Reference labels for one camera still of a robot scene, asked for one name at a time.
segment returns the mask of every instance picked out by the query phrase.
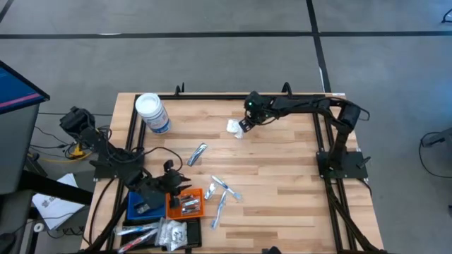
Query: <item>yellow cable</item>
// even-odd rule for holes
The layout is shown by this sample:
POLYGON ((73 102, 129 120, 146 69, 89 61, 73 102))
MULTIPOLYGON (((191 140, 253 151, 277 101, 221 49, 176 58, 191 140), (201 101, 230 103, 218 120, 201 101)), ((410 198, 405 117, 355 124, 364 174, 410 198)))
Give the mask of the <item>yellow cable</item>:
POLYGON ((85 159, 86 157, 90 156, 93 152, 89 152, 88 154, 86 154, 85 156, 82 156, 80 158, 77 159, 72 159, 72 160, 59 160, 59 159, 46 159, 46 158, 39 158, 45 162, 51 162, 51 163, 73 163, 82 159, 85 159))

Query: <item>computer screen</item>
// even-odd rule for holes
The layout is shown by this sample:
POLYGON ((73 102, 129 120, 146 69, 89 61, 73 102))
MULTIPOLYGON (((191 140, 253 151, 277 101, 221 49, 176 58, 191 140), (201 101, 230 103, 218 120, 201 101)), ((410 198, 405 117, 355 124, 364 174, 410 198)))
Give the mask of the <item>computer screen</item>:
POLYGON ((49 100, 49 95, 0 61, 0 114, 49 100))

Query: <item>wooden table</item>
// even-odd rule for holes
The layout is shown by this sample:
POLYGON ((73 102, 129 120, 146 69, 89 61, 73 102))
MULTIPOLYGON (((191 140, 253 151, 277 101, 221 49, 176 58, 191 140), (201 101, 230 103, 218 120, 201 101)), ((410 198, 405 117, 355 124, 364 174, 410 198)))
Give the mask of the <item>wooden table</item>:
MULTIPOLYGON (((117 147, 125 146, 135 95, 118 94, 110 126, 113 130, 110 142, 117 147)), ((206 201, 206 216, 201 220, 203 247, 193 249, 194 253, 260 253, 262 248, 271 246, 279 247, 283 253, 335 253, 325 186, 316 165, 315 153, 319 149, 311 114, 291 114, 270 125, 257 126, 238 140, 226 131, 226 125, 228 119, 243 118, 243 101, 163 100, 163 103, 172 129, 164 135, 154 135, 147 129, 145 149, 164 146, 186 162, 201 143, 206 143, 208 149, 196 165, 184 165, 181 173, 191 179, 194 187, 204 189, 211 182, 210 175, 216 175, 244 197, 241 203, 232 197, 227 199, 215 231, 209 225, 222 191, 217 189, 214 197, 206 201)), ((326 137, 323 117, 320 119, 326 137)), ((138 117, 137 121, 132 147, 136 145, 141 119, 138 117)), ((356 150, 354 133, 347 147, 356 150)), ((174 155, 156 150, 146 156, 145 168, 159 176, 167 159, 177 162, 174 155)), ((85 237, 94 205, 107 182, 101 180, 96 184, 85 237)), ((344 184, 353 220, 371 243, 383 248, 369 191, 354 179, 345 179, 344 184)), ((93 238, 112 216, 116 191, 115 180, 100 202, 93 238)), ((345 226, 339 220, 346 248, 345 226)), ((114 248, 118 247, 116 237, 114 248)))

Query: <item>crumpled paper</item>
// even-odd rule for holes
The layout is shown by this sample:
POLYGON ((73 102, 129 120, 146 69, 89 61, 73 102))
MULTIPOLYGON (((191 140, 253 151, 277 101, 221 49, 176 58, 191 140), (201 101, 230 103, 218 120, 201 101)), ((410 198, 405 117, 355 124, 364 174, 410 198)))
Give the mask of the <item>crumpled paper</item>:
POLYGON ((234 137, 238 139, 243 138, 243 130, 242 128, 240 128, 238 120, 229 119, 227 121, 226 131, 229 133, 234 133, 234 137))

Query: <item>blue box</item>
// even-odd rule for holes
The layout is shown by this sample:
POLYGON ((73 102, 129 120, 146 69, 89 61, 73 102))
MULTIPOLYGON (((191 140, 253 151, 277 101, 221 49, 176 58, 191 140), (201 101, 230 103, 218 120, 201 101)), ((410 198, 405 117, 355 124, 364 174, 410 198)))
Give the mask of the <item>blue box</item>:
POLYGON ((143 202, 143 199, 139 194, 134 193, 132 191, 129 193, 129 206, 127 207, 127 219, 130 220, 154 219, 161 218, 166 215, 165 202, 163 202, 163 205, 159 208, 149 210, 143 214, 137 213, 134 206, 141 202, 143 202))

